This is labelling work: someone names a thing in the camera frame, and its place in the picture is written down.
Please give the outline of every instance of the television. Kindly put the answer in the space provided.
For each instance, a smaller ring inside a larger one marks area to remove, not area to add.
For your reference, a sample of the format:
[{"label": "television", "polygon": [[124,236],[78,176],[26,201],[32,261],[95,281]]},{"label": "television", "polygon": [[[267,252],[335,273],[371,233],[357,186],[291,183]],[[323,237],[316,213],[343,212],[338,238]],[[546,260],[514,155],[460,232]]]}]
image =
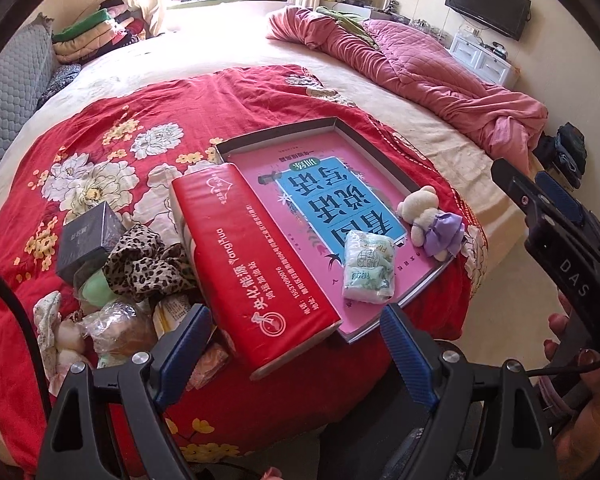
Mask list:
[{"label": "television", "polygon": [[530,0],[446,0],[445,5],[504,36],[519,40],[530,16]]}]

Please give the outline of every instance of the human hand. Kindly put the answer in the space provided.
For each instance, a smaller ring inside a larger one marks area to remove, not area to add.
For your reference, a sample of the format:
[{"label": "human hand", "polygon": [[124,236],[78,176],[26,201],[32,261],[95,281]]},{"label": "human hand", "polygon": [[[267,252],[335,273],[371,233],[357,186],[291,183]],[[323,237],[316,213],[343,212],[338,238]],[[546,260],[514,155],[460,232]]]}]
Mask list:
[{"label": "human hand", "polygon": [[282,480],[282,473],[279,469],[270,467],[267,472],[264,473],[262,480]]},{"label": "human hand", "polygon": [[[569,322],[572,307],[563,293],[558,299],[565,313],[551,314],[549,328],[562,338]],[[544,355],[549,361],[554,357],[558,343],[547,339],[544,342]],[[600,354],[594,350],[583,350],[578,356],[578,365],[589,365],[600,360]],[[591,391],[591,400],[567,426],[554,438],[558,470],[562,480],[573,480],[587,471],[600,456],[600,368],[580,378]]]}]

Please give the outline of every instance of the dark gray box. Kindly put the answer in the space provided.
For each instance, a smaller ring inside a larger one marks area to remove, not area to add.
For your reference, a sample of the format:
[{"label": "dark gray box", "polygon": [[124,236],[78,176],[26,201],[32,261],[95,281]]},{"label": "dark gray box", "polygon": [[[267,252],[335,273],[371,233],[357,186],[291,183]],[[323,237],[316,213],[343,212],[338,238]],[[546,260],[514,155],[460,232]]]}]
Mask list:
[{"label": "dark gray box", "polygon": [[62,229],[56,274],[74,286],[75,273],[84,266],[80,275],[86,280],[104,265],[125,231],[106,202],[89,209]]}]

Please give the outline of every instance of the white bed sheet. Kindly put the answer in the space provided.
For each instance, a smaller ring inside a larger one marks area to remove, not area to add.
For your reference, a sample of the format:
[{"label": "white bed sheet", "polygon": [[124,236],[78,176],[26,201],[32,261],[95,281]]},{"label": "white bed sheet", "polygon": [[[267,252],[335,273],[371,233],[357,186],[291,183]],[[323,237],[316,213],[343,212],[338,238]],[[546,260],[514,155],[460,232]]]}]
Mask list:
[{"label": "white bed sheet", "polygon": [[[262,2],[260,12],[233,7],[235,4],[218,6],[207,14],[204,9],[180,10],[168,18],[171,27],[180,28],[180,32],[122,48],[85,66],[71,85],[24,125],[4,155],[0,162],[0,208],[32,143],[94,101],[130,94],[150,83],[232,66],[298,64],[397,130],[432,160],[481,222],[489,243],[488,269],[499,264],[522,236],[524,222],[522,213],[491,181],[491,159],[483,150],[433,113],[376,86],[343,63],[305,46],[266,40],[263,14],[270,10],[266,4],[270,2]],[[4,448],[0,457],[12,463]]]}]

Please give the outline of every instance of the white circular logo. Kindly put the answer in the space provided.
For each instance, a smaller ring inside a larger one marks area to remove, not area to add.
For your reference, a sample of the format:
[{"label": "white circular logo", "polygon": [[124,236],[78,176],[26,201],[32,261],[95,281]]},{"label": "white circular logo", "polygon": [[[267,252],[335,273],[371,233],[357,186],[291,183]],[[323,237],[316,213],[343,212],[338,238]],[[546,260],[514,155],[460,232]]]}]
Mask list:
[{"label": "white circular logo", "polygon": [[286,328],[286,320],[282,314],[277,312],[267,312],[261,316],[257,312],[251,317],[251,321],[260,325],[260,330],[269,337],[277,337],[281,335]]}]

